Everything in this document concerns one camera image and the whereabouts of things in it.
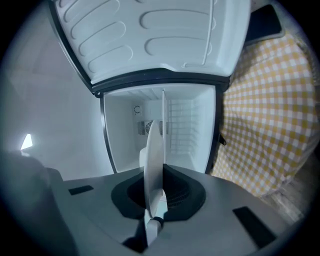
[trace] white refrigerator wall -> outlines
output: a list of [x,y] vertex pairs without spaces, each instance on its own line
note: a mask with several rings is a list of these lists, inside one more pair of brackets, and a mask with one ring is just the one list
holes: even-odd
[[59,46],[45,5],[29,17],[5,56],[0,77],[6,150],[20,150],[64,180],[113,173],[100,100],[79,79]]

